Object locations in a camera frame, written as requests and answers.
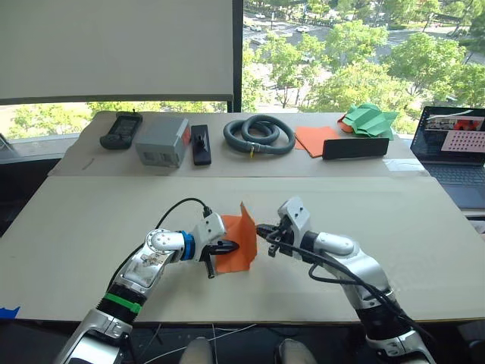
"black cable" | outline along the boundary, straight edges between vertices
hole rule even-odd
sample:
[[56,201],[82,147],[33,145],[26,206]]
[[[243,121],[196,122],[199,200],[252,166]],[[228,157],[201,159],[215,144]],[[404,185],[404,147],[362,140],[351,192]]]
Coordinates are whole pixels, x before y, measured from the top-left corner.
[[[212,210],[206,205],[203,203],[203,201],[201,201],[200,199],[197,199],[195,197],[187,197],[186,199],[182,199],[180,200],[179,202],[177,202],[175,205],[173,205],[172,207],[170,207],[167,212],[164,213],[164,215],[161,217],[160,221],[155,225],[155,229],[158,229],[161,224],[165,221],[165,219],[167,218],[167,216],[178,206],[182,205],[183,203],[185,202],[188,202],[188,201],[194,201],[194,202],[198,202],[202,205],[203,209],[204,209],[204,217],[206,218],[207,216],[209,216],[211,213],[212,213]],[[118,268],[116,268],[116,271],[114,271],[114,274],[111,276],[111,279],[109,280],[109,284],[108,284],[108,289],[109,287],[111,287],[111,285],[113,284],[113,281],[114,279],[116,278],[117,276],[117,273],[120,271],[121,267],[123,267],[123,265],[125,265],[126,262],[128,262],[128,260],[138,251],[142,248],[143,244],[145,242],[141,243],[140,245],[138,245],[134,251],[132,251],[126,258],[124,261],[122,261],[122,263],[118,266]]]
[[[271,237],[272,234],[274,234],[275,232],[269,234],[268,236],[266,236],[266,239],[268,239],[269,237]],[[377,301],[379,301],[379,303],[381,305],[383,305],[384,307],[386,307],[392,314],[394,314],[398,319],[401,319],[403,320],[405,323],[407,323],[409,326],[411,326],[413,329],[415,329],[417,332],[419,332],[420,334],[423,334],[427,337],[429,337],[433,342],[436,343],[436,339],[433,337],[433,335],[431,335],[429,332],[427,332],[426,330],[424,330],[418,323],[416,323],[412,318],[410,318],[409,316],[407,316],[405,314],[405,312],[400,308],[398,307],[392,300],[390,300],[390,298],[384,293],[382,292],[381,290],[379,290],[378,288],[376,288],[375,286],[373,286],[372,284],[368,284],[366,283],[364,280],[362,280],[359,276],[355,275],[354,273],[352,273],[350,270],[348,270],[347,268],[345,267],[342,267],[340,264],[338,263],[335,263],[327,258],[325,258],[324,256],[321,256],[321,255],[318,255],[318,254],[315,254],[313,252],[310,252],[306,249],[302,249],[302,248],[298,248],[296,246],[293,246],[293,245],[290,245],[290,244],[287,244],[287,243],[281,243],[281,242],[277,242],[277,241],[274,241],[272,240],[271,243],[275,244],[275,245],[278,245],[278,246],[284,246],[285,248],[288,248],[288,249],[291,249],[295,252],[298,252],[300,253],[301,255],[306,255],[308,257],[312,257],[313,259],[315,259],[317,262],[320,262],[320,263],[323,263],[323,264],[326,264],[326,265],[329,265],[330,267],[332,268],[335,268],[337,269],[338,271],[341,271],[343,274],[345,275],[348,275],[350,278],[352,278],[354,281],[350,281],[350,280],[330,280],[329,278],[322,278],[322,277],[316,277],[316,278],[319,278],[317,279],[317,281],[326,281],[327,283],[335,283],[335,284],[355,284],[355,285],[359,285],[359,286],[362,286],[363,288],[365,288]],[[314,279],[312,277],[313,275],[313,271],[314,269],[312,270],[310,268],[310,271],[308,271],[308,275],[310,275],[310,272],[311,272],[311,275],[310,277],[312,279]]]
[[167,218],[167,216],[173,211],[175,210],[175,208],[177,208],[178,206],[182,205],[183,203],[185,202],[188,202],[188,201],[195,201],[195,202],[198,202],[202,205],[202,207],[204,208],[204,217],[206,218],[208,215],[211,214],[211,212],[209,212],[207,215],[206,215],[206,209],[208,209],[208,207],[206,206],[206,204],[203,203],[203,201],[201,201],[200,199],[197,199],[195,197],[187,197],[186,199],[182,199],[180,200],[179,202],[177,202],[175,205],[173,205],[172,207],[170,207],[167,212],[164,213],[164,215],[161,217],[160,221],[155,225],[155,229],[158,229],[160,227],[160,225],[164,222],[164,220]]
[[313,274],[313,272],[315,271],[315,269],[318,267],[319,265],[317,263],[314,263],[311,268],[308,270],[308,276],[311,278],[311,279],[314,279],[318,282],[324,282],[324,283],[333,283],[333,284],[354,284],[354,285],[358,285],[358,283],[356,281],[350,281],[350,280],[347,280],[347,279],[332,279],[332,278],[323,278],[323,277],[317,277],[316,275]]
[[133,347],[133,342],[131,341],[131,336],[128,337],[128,351],[130,352],[133,364],[138,364],[138,359],[135,356],[135,348]]

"gray box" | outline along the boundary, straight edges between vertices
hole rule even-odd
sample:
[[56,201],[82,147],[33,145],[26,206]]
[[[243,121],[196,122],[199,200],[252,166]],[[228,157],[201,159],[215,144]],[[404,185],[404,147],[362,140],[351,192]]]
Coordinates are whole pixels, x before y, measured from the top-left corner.
[[189,144],[186,118],[159,116],[139,135],[135,148],[144,165],[180,167]]

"laptop screen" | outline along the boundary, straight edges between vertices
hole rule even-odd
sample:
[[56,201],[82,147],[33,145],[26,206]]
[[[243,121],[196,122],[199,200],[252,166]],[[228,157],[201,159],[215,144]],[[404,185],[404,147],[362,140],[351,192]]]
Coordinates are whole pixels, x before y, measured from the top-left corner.
[[485,109],[425,107],[411,150],[423,162],[485,163]]

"black case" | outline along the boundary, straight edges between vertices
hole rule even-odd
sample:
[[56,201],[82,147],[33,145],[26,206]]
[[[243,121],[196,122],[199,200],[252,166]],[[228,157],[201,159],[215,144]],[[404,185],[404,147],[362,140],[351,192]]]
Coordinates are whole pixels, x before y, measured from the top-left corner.
[[193,125],[190,128],[190,135],[194,165],[210,165],[212,163],[211,144],[207,125]]
[[381,157],[387,153],[388,138],[328,139],[321,158]]

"laptop keyboard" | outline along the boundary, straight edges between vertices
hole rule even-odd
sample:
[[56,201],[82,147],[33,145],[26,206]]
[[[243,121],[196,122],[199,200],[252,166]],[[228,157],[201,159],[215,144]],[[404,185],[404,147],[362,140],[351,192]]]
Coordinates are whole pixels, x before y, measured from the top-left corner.
[[485,187],[485,168],[462,166],[426,165],[426,169],[442,184]]

